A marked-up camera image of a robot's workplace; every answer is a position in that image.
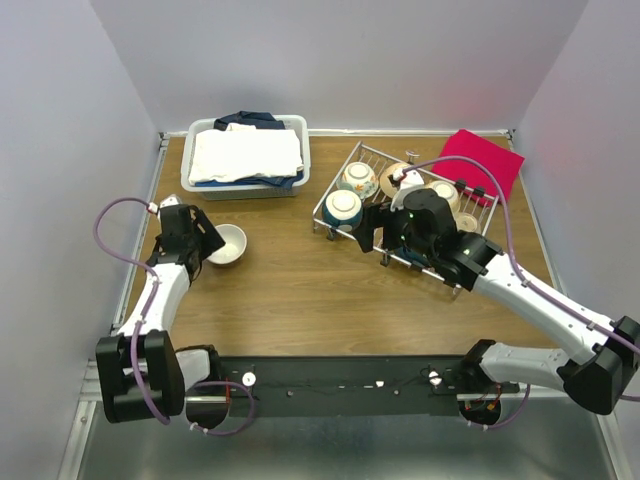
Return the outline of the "red flower bowl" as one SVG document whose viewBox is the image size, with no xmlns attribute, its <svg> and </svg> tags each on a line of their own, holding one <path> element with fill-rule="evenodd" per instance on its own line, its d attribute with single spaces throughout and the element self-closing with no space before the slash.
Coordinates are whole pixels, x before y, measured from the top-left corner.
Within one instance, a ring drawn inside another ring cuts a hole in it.
<svg viewBox="0 0 640 480">
<path fill-rule="evenodd" d="M 230 266 L 244 255 L 248 239 L 246 233 L 234 224 L 222 224 L 216 227 L 225 245 L 207 257 L 207 261 L 216 266 Z"/>
</svg>

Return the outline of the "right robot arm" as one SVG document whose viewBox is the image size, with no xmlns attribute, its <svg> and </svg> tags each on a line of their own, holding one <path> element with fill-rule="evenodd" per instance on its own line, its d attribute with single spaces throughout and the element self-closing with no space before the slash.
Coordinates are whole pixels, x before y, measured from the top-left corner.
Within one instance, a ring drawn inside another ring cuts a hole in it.
<svg viewBox="0 0 640 480">
<path fill-rule="evenodd" d="M 354 230 L 363 252 L 382 232 L 386 250 L 406 248 L 425 257 L 450 286 L 482 294 L 546 333 L 555 349 L 478 343 L 460 367 L 460 379 L 480 392 L 493 383 L 526 383 L 565 392 L 584 409 L 608 415 L 639 367 L 639 324 L 613 320 L 569 299 L 528 274 L 512 252 L 483 235 L 457 228 L 449 203 L 417 187 L 399 207 L 368 205 Z"/>
</svg>

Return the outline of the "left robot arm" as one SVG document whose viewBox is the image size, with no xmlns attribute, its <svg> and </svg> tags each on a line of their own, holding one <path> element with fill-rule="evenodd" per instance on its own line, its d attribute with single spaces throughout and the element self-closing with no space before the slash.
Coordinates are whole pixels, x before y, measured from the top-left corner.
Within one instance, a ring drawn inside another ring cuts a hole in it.
<svg viewBox="0 0 640 480">
<path fill-rule="evenodd" d="M 225 242 L 203 210 L 176 195 L 143 205 L 160 224 L 148 260 L 128 261 L 144 270 L 145 284 L 125 323 L 95 350 L 104 413 L 112 424 L 150 418 L 167 424 L 183 411 L 189 389 L 209 395 L 223 378 L 213 346 L 175 349 L 170 330 L 203 263 Z"/>
</svg>

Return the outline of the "white floral bowl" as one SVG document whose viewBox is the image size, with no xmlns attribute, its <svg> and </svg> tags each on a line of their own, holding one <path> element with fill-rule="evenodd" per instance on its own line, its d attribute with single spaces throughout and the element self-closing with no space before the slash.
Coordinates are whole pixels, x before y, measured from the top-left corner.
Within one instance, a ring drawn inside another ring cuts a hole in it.
<svg viewBox="0 0 640 480">
<path fill-rule="evenodd" d="M 361 200 L 372 197 L 379 188 L 378 176 L 366 163 L 351 162 L 346 165 L 336 181 L 336 188 L 355 193 Z"/>
</svg>

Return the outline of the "peach speckled bowl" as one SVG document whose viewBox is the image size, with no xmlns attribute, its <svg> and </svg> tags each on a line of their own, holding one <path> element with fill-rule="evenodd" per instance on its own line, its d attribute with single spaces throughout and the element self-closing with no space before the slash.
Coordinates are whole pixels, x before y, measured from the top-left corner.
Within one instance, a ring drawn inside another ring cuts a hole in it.
<svg viewBox="0 0 640 480">
<path fill-rule="evenodd" d="M 425 182 L 417 170 L 412 170 L 406 174 L 403 180 L 394 183 L 395 174 L 397 171 L 403 173 L 405 168 L 409 165 L 406 163 L 395 163 L 388 166 L 379 177 L 379 186 L 382 192 L 389 198 L 394 197 L 399 191 L 412 191 L 417 188 L 423 188 Z"/>
</svg>

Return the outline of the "yellow dotted bowl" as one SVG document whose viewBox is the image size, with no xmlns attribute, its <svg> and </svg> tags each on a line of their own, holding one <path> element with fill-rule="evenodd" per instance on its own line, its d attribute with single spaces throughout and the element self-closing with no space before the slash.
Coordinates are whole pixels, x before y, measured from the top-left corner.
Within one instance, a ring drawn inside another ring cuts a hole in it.
<svg viewBox="0 0 640 480">
<path fill-rule="evenodd" d="M 453 184 L 443 180 L 435 180 L 427 184 L 426 188 L 433 190 L 439 197 L 445 199 L 453 214 L 459 211 L 460 194 Z"/>
</svg>

